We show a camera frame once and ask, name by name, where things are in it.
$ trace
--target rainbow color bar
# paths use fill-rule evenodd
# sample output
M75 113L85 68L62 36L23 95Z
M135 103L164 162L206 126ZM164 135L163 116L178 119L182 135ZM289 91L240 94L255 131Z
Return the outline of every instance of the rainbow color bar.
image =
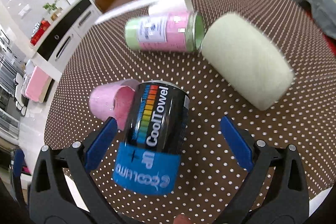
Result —
M145 143L147 137L148 126L152 118L153 107L155 103L156 94L158 93L158 85L151 85L147 98L146 104L143 110L140 127L138 131L138 136L136 141L138 143Z

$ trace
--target black and blue can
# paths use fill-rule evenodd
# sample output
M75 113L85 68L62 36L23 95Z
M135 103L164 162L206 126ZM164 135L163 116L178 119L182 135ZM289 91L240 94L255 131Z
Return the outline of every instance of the black and blue can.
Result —
M125 125L113 179L145 195L170 193L180 165L189 97L164 81L138 85Z

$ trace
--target potted plant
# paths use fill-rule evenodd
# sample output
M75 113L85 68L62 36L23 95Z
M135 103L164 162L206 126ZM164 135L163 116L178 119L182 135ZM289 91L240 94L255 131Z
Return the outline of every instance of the potted plant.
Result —
M52 21L54 21L56 18L58 18L58 16L63 11L63 9L61 7L57 8L56 3L58 1L59 0L55 0L53 4L50 4L49 2L47 2L45 5L43 5L43 8L46 9L48 11L48 13L53 11L53 14L51 15L51 20Z

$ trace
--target picture frame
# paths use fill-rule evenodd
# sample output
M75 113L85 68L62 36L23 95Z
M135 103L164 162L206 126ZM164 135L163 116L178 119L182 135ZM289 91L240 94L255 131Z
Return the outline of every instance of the picture frame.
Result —
M3 45L8 44L9 45L9 38L6 36L3 30L0 30L0 40Z

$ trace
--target metal screw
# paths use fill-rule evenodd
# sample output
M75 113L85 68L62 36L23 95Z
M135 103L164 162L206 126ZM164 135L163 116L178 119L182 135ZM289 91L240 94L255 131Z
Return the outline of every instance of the metal screw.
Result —
M47 146L47 145L43 145L42 148L41 148L41 150L43 152L47 151L48 149L49 149L49 146Z
M257 146L264 147L266 143L263 140L257 140Z
M295 150L296 150L296 147L295 147L295 145L293 145L293 144L290 144L290 145L288 146L288 148L289 148L289 150L292 150L292 151L295 151Z
M73 147L73 148L78 148L78 147L80 147L80 146L81 146L81 142L79 142L79 141L74 142L74 143L72 144L72 147Z

